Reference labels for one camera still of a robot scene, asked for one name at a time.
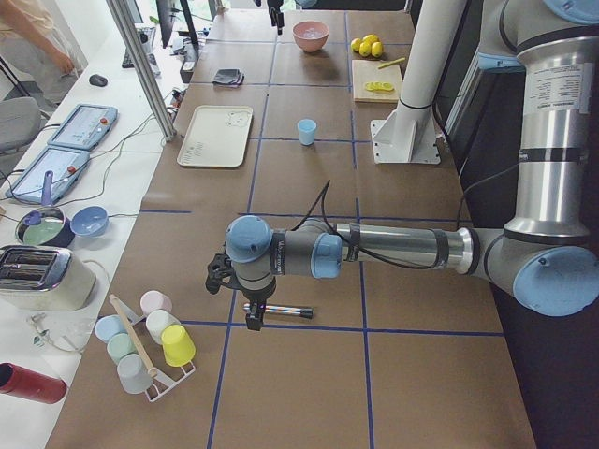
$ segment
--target pink bowl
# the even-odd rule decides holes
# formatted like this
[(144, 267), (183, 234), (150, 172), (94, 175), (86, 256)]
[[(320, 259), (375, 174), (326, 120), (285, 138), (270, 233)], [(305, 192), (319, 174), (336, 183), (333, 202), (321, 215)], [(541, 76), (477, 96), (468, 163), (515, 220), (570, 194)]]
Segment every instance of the pink bowl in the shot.
[(325, 45), (329, 38), (329, 28), (322, 22), (300, 22), (293, 27), (293, 38), (302, 50), (312, 53)]

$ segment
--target lemon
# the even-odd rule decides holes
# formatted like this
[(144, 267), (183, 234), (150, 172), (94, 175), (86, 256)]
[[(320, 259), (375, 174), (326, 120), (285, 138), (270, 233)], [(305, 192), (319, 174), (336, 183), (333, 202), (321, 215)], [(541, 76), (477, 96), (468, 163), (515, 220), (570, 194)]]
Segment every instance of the lemon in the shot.
[(352, 40), (352, 43), (351, 43), (352, 50), (355, 52), (358, 52), (359, 46), (361, 45), (361, 43), (362, 43), (362, 39), (360, 39), (359, 37), (356, 37), (354, 40)]
[(364, 38), (362, 38), (362, 42), (368, 42), (371, 45), (379, 40), (381, 39), (379, 39), (377, 35), (366, 35)]
[(362, 42), (359, 45), (359, 54), (360, 56), (368, 57), (371, 55), (371, 44), (368, 42)]
[(383, 42), (374, 42), (371, 47), (371, 54), (375, 58), (380, 58), (383, 55)]

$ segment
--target white table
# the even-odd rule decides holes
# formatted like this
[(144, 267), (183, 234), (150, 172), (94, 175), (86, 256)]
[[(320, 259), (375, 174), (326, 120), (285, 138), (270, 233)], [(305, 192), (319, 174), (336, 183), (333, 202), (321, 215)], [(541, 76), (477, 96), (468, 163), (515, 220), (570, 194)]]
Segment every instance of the white table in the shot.
[[(93, 151), (92, 155), (106, 152), (115, 147), (125, 136), (135, 130), (151, 115), (150, 106), (139, 84), (134, 69), (122, 69), (121, 60), (124, 43), (115, 33), (109, 36), (98, 51), (94, 60), (86, 67), (80, 79), (52, 114), (48, 123), (60, 123), (79, 103), (114, 106), (119, 110), (119, 118), (106, 138)], [(169, 56), (167, 50), (155, 50), (155, 56), (161, 69), (157, 79), (164, 97), (172, 88), (184, 88), (179, 76), (181, 63)], [(99, 73), (109, 80), (104, 87), (90, 85), (90, 75)], [(42, 131), (27, 150), (16, 168), (26, 168), (45, 147), (53, 130)], [(94, 290), (86, 306), (78, 311), (45, 312), (44, 328), (50, 330), (51, 338), (62, 347), (68, 348), (62, 336), (78, 345), (84, 346), (98, 315), (100, 306), (106, 297), (110, 279), (117, 268), (124, 246), (135, 223), (135, 214), (143, 198), (164, 144), (163, 135), (156, 120), (150, 120), (144, 130), (128, 139), (122, 148), (119, 159), (112, 165), (106, 181), (104, 194), (95, 199), (65, 204), (61, 209), (67, 217), (72, 217), (86, 206), (99, 205), (109, 215), (126, 214), (127, 217), (110, 218), (107, 232), (98, 238), (75, 237), (69, 249), (95, 273), (97, 279)], [(118, 155), (117, 147), (112, 152), (95, 159), (83, 172), (75, 187), (66, 195), (63, 202), (86, 198), (98, 194), (102, 189), (102, 180), (111, 161)], [(7, 190), (2, 187), (2, 197)], [(0, 205), (8, 217), (20, 220), (33, 207), (24, 206), (14, 200), (2, 200)], [(0, 220), (0, 246), (18, 244), (14, 237), (16, 223), (6, 218)], [(33, 344), (33, 329), (26, 324), (26, 318), (35, 311), (24, 311), (0, 300), (0, 362), (10, 362), (28, 369), (61, 377), (67, 384), (72, 379), (80, 362), (76, 353), (64, 353), (50, 347), (36, 347)], [(47, 405), (31, 400), (0, 395), (0, 446), (5, 449), (27, 447), (42, 448), (46, 445), (56, 423), (64, 400)]]

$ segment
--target blue bowl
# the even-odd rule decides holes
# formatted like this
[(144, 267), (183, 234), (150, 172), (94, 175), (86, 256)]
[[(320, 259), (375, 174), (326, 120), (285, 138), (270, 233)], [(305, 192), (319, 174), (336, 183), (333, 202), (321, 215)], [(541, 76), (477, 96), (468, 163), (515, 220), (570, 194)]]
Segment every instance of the blue bowl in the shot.
[(109, 215), (104, 208), (90, 206), (81, 209), (71, 220), (71, 231), (77, 236), (101, 236), (109, 225)]

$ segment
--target red bottle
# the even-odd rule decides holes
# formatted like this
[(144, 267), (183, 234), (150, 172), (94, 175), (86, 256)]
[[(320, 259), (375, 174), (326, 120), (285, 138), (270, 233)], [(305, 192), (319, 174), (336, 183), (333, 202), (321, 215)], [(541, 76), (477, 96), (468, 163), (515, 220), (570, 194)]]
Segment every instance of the red bottle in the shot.
[(0, 363), (0, 393), (53, 404), (65, 396), (66, 384), (12, 363)]

